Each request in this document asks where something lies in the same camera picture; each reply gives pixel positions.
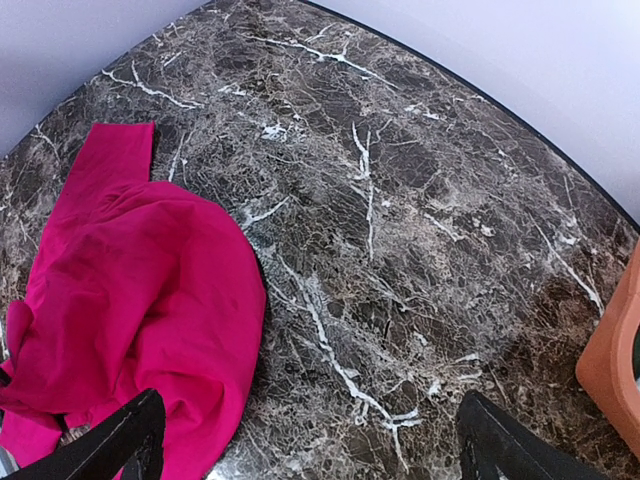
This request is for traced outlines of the red t-shirt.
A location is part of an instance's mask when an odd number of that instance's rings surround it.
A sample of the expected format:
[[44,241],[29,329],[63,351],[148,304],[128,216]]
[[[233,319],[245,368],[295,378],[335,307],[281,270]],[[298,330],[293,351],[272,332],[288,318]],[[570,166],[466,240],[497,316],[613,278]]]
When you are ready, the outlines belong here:
[[166,479],[204,477],[240,424],[267,302],[259,266],[219,205],[151,180],[153,134],[92,127],[8,308],[1,444],[21,466],[150,388],[167,414]]

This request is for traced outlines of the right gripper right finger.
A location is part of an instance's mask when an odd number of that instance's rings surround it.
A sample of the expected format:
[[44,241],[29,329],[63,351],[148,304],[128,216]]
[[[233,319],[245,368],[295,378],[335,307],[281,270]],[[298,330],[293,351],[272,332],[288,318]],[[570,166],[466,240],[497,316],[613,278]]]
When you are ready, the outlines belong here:
[[603,479],[605,476],[547,444],[476,390],[456,413],[464,479]]

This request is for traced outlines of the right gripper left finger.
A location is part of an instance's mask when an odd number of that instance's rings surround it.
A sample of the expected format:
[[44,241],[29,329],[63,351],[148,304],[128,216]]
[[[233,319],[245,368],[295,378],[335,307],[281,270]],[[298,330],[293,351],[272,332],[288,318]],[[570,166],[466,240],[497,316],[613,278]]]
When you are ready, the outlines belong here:
[[9,475],[11,479],[159,479],[166,412],[147,389],[74,442]]

